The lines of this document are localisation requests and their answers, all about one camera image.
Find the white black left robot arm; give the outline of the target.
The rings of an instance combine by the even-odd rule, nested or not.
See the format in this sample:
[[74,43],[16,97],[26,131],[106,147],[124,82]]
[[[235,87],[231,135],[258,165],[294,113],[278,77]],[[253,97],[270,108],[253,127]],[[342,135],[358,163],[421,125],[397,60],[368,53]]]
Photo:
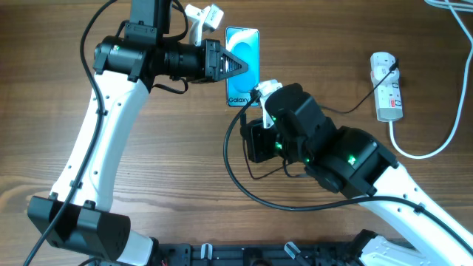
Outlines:
[[86,116],[65,169],[48,197],[32,197],[27,215],[40,242],[118,265],[164,265],[159,242],[111,212],[118,165],[155,78],[214,83],[248,65],[203,33],[218,28],[221,9],[178,1],[133,1],[128,19],[94,51],[85,66],[92,85]]

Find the blue Galaxy smartphone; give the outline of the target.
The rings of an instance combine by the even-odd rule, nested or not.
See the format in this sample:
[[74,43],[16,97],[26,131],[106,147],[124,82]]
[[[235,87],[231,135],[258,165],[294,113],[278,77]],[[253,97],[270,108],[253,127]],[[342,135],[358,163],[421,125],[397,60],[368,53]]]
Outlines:
[[234,76],[226,81],[227,104],[244,106],[251,99],[250,91],[260,82],[260,34],[258,29],[227,27],[225,48],[235,57],[225,67]]

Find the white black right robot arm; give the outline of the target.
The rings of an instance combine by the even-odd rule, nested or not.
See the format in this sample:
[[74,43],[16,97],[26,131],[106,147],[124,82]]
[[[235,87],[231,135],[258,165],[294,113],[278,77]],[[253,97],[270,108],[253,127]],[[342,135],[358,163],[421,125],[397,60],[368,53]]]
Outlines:
[[261,82],[251,91],[262,117],[243,123],[248,159],[302,163],[324,189],[382,218],[427,262],[471,265],[472,234],[435,203],[371,134],[336,127],[300,84]]

